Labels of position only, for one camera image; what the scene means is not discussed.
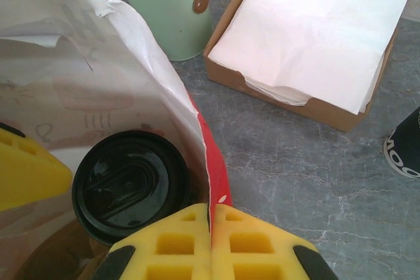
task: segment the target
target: green tin container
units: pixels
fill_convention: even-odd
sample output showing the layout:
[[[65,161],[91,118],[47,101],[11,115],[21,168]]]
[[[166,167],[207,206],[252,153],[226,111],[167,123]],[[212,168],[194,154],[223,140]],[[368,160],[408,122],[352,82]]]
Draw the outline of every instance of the green tin container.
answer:
[[[203,52],[213,32],[209,0],[128,0],[172,61]]]

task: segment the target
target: marble countertop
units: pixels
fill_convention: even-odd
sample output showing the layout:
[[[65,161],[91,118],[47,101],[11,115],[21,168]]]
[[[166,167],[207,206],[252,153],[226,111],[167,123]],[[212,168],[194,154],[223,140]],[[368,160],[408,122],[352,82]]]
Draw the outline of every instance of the marble countertop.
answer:
[[[230,0],[211,0],[217,23]],[[352,132],[174,63],[228,167],[234,205],[313,242],[340,279],[420,279],[420,181],[395,173],[385,136],[420,105],[420,24],[402,20],[371,113]]]

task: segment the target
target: paper bag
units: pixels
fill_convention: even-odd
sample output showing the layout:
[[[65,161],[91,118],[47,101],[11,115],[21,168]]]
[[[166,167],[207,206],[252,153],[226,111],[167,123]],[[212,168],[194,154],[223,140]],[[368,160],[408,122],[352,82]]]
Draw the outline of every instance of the paper bag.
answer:
[[[231,204],[211,132],[142,17],[120,0],[0,0],[0,121],[74,172],[97,142],[156,132],[209,202]],[[0,213],[0,277],[74,219],[70,194]]]

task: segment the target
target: cardboard napkin holder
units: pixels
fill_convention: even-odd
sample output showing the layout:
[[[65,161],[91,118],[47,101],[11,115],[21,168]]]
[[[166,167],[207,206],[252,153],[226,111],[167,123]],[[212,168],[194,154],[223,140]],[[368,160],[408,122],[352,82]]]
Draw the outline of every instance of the cardboard napkin holder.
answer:
[[[260,98],[261,100],[270,102],[281,108],[292,111],[294,113],[305,116],[307,118],[311,118],[315,121],[319,121],[320,123],[329,125],[331,127],[334,127],[336,129],[339,129],[345,132],[350,131],[369,113],[372,100],[367,105],[365,112],[359,113],[358,115],[354,115],[350,112],[342,110],[341,108],[338,108],[336,106],[333,106],[327,102],[321,101],[316,98],[311,98],[308,101],[308,103],[306,103],[305,106],[291,106],[288,104],[284,104],[282,102],[279,102],[273,98],[270,98],[266,95],[263,95],[249,88],[245,84],[245,79],[243,78],[243,75],[240,72],[220,66],[214,61],[210,60],[209,53],[211,52],[213,47],[217,44],[219,39],[222,37],[223,33],[226,31],[236,11],[240,7],[242,1],[243,0],[232,0],[230,2],[224,14],[222,15],[222,18],[219,24],[216,27],[215,32],[210,38],[210,41],[207,44],[207,47],[204,50],[204,60],[205,60],[206,68],[207,68],[207,76],[210,80],[216,81],[232,89],[238,90],[240,92],[244,92],[256,98]],[[394,32],[394,35],[391,37],[388,47],[385,50],[383,65],[381,68],[381,72],[379,74],[378,81],[375,86],[375,91],[373,93],[372,99],[375,96],[379,83],[381,82],[384,69],[387,65],[389,55],[392,50],[392,45],[394,43],[395,35],[396,35],[396,32]]]

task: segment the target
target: napkin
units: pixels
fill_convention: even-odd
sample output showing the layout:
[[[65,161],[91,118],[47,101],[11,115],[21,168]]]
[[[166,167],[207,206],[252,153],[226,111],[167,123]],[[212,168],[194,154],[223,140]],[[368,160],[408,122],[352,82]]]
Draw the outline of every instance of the napkin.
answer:
[[[406,2],[244,0],[209,58],[281,102],[318,98],[357,115]]]

